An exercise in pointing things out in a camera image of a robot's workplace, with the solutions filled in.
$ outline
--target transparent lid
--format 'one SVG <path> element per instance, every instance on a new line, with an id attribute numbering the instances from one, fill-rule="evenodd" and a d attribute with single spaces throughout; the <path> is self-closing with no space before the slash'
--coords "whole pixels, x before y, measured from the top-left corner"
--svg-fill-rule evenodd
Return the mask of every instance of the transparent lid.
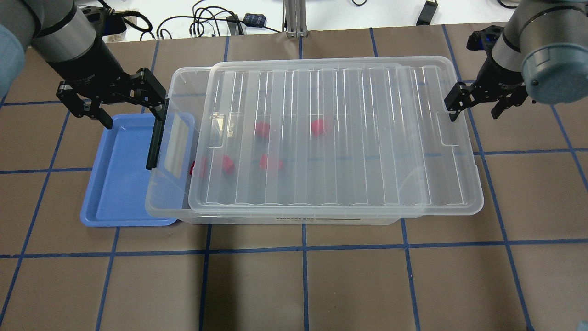
<path id="1" fill-rule="evenodd" d="M 482 190 L 443 57 L 224 62 L 210 73 L 189 204 L 249 217 L 473 214 Z"/>

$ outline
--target cable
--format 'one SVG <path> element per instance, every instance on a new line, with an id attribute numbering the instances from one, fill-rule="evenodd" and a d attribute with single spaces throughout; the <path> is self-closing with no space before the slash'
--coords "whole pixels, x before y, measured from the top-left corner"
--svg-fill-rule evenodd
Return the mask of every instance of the cable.
<path id="1" fill-rule="evenodd" d="M 498 3 L 504 7 L 504 8 L 508 8 L 508 9 L 516 9 L 518 6 L 509 6 L 509 5 L 505 5 L 504 2 L 502 2 L 502 0 L 496 0 L 498 1 Z"/>
<path id="2" fill-rule="evenodd" d="M 193 17 L 193 16 L 183 16 L 183 15 L 168 17 L 168 18 L 164 19 L 163 21 L 161 21 L 161 23 L 159 23 L 159 25 L 158 25 L 157 29 L 155 30 L 155 35 L 156 35 L 156 36 L 159 38 L 159 37 L 160 37 L 160 36 L 159 36 L 159 31 L 161 31 L 161 26 L 162 26 L 162 25 L 163 25 L 165 22 L 167 22 L 167 21 L 169 21 L 169 20 L 171 20 L 171 19 L 176 19 L 176 18 L 191 18 L 191 19 L 194 19 L 194 17 Z"/>
<path id="3" fill-rule="evenodd" d="M 165 39 L 165 38 L 163 37 L 163 32 L 164 32 L 164 31 L 168 33 L 168 35 L 169 35 L 169 39 L 173 39 L 173 38 L 172 38 L 172 34 L 171 34 L 171 33 L 169 33 L 169 31 L 168 31 L 167 29 L 161 29 L 161 39 Z"/>
<path id="4" fill-rule="evenodd" d="M 198 15 L 198 20 L 196 20 L 196 13 L 198 12 L 198 9 L 201 9 L 202 11 L 200 12 L 200 15 Z M 198 9 L 196 9 L 196 11 L 193 11 L 194 23 L 198 24 L 198 27 L 197 27 L 198 37 L 202 37 L 202 35 L 204 34 L 204 24 L 203 24 L 203 22 L 200 21 L 200 19 L 202 18 L 202 14 L 204 13 L 204 11 L 207 11 L 215 19 L 216 19 L 216 16 L 221 14 L 222 12 L 218 12 L 216 14 L 213 14 L 212 11 L 210 11 L 210 9 L 208 9 L 208 8 L 198 8 Z M 216 25 L 216 32 L 218 33 L 217 35 L 221 35 L 221 29 L 219 28 L 219 24 L 218 24 L 217 20 L 215 20 L 215 25 Z"/>
<path id="5" fill-rule="evenodd" d="M 202 14 L 203 14 L 204 10 L 208 10 L 208 11 L 210 11 L 210 9 L 219 9 L 219 10 L 221 10 L 220 12 L 216 13 L 215 15 L 213 15 L 213 18 L 212 18 L 213 20 L 219 20 L 219 21 L 221 21 L 221 19 L 218 19 L 218 18 L 216 18 L 216 16 L 217 16 L 217 15 L 219 15 L 219 14 L 222 14 L 222 13 L 224 13 L 224 12 L 227 12 L 227 13 L 228 13 L 228 14 L 229 14 L 229 15 L 232 17 L 232 19 L 233 19 L 232 21 L 235 21 L 235 22 L 240 22 L 240 21 L 237 19 L 237 15 L 235 15 L 235 13 L 234 13 L 234 12 L 232 12 L 232 11 L 230 11 L 230 10 L 226 9 L 226 8 L 219 7 L 219 6 L 208 6 L 208 7 L 205 7 L 205 8 L 203 8 L 203 9 L 202 9 L 202 12 L 200 13 L 199 19 L 201 19 L 201 18 L 202 18 Z M 241 24 L 237 24 L 237 27 L 239 28 L 239 34 L 242 34 L 242 35 L 243 35 L 243 34 L 245 34 L 245 33 L 243 32 L 243 28 L 241 27 Z"/>
<path id="6" fill-rule="evenodd" d="M 109 6 L 105 0 L 98 0 L 98 2 L 106 9 L 112 9 L 111 6 Z M 145 15 L 143 15 L 142 13 L 138 12 L 138 11 L 122 11 L 122 12 L 115 12 L 113 16 L 121 16 L 123 21 L 125 21 L 125 23 L 127 25 L 129 25 L 130 27 L 137 29 L 138 31 L 141 32 L 151 32 L 151 30 L 153 30 L 153 25 L 151 25 L 151 21 L 149 19 L 147 19 L 147 17 L 145 17 Z M 145 21 L 145 23 L 147 23 L 147 28 L 141 28 L 139 26 L 137 26 L 136 24 L 134 24 L 133 22 L 129 21 L 128 19 L 126 19 L 125 17 L 129 17 L 129 16 L 134 16 L 137 18 L 140 18 L 142 20 Z"/>
<path id="7" fill-rule="evenodd" d="M 194 17 L 194 16 L 185 16 L 185 15 L 178 15 L 178 16 L 168 17 L 168 18 L 164 19 L 161 23 L 159 23 L 157 29 L 155 30 L 155 35 L 156 35 L 157 38 L 163 37 L 162 34 L 161 34 L 161 32 L 162 32 L 162 28 L 161 27 L 163 26 L 164 23 L 166 23 L 166 22 L 168 22 L 168 21 L 170 21 L 172 19 L 176 19 L 176 18 L 191 18 L 191 19 L 194 20 L 192 22 L 192 24 L 190 24 L 190 27 L 189 27 L 189 32 L 191 33 L 191 36 L 195 35 L 196 37 L 201 37 L 203 35 L 204 31 L 200 32 L 200 30 L 199 30 L 197 33 L 194 33 L 193 32 L 194 26 L 199 27 L 201 24 L 204 24 L 204 23 L 207 23 L 207 22 L 209 23 L 209 21 L 225 21 L 225 22 L 229 21 L 228 19 L 225 19 L 225 18 L 216 18 L 215 17 L 216 15 L 219 15 L 221 13 L 223 13 L 223 12 L 219 12 L 217 14 L 214 14 L 214 15 L 212 15 L 212 17 L 202 17 L 201 16 L 202 13 L 200 13 L 200 16 L 196 16 L 196 17 Z M 230 20 L 230 21 L 236 21 L 238 23 L 243 23 L 243 21 L 241 21 L 239 19 L 234 19 L 234 20 Z M 266 26 L 263 26 L 262 28 L 268 29 L 270 31 L 277 32 L 277 33 L 280 33 L 281 32 L 281 31 L 278 31 L 276 29 L 272 29 L 272 28 L 269 28 L 269 27 L 266 27 Z"/>
<path id="8" fill-rule="evenodd" d="M 196 6 L 198 6 L 203 1 L 204 0 L 200 0 L 197 3 L 195 3 L 194 6 L 192 6 L 192 15 L 196 15 L 196 11 L 194 9 L 196 8 Z"/>
<path id="9" fill-rule="evenodd" d="M 139 37 L 139 41 L 143 41 L 143 36 L 144 36 L 145 34 L 150 34 L 150 35 L 151 35 L 151 38 L 155 39 L 155 35 L 153 34 L 153 32 L 149 31 L 149 32 L 143 32 L 143 33 L 141 34 L 141 36 Z"/>

